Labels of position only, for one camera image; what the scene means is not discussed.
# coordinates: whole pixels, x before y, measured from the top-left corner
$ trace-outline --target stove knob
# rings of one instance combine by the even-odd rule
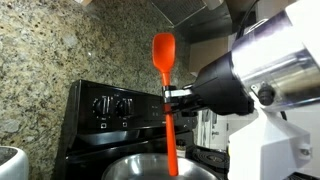
[[[101,117],[112,114],[113,98],[110,96],[103,96],[94,103],[94,112]]]
[[[132,99],[123,99],[117,103],[116,114],[119,117],[128,117],[133,115]]]

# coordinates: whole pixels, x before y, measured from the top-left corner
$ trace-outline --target spatula head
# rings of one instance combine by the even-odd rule
[[[153,38],[153,65],[162,73],[169,73],[174,64],[175,39],[171,33],[159,33]]]

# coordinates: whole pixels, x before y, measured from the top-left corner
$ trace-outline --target orange spatula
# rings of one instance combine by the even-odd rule
[[[173,67],[175,56],[175,39],[171,33],[159,33],[153,38],[152,48],[153,64],[160,71],[162,85],[170,85],[170,71]],[[170,105],[165,105],[165,110],[170,110]],[[172,114],[166,114],[168,166],[170,176],[178,175],[178,160],[176,153],[176,138]]]

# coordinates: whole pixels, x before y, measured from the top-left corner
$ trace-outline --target oven control panel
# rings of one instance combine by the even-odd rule
[[[161,96],[84,80],[75,82],[70,93],[74,93],[75,97],[78,132],[98,133],[165,126]],[[175,114],[174,121],[176,125],[183,126],[188,118]]]

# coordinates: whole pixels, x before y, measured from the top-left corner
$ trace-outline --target granite backsplash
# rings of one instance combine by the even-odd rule
[[[50,179],[73,81],[160,94],[151,42],[172,31],[148,0],[1,0],[0,145],[23,149],[30,179]],[[188,84],[189,45],[176,34],[172,83]]]

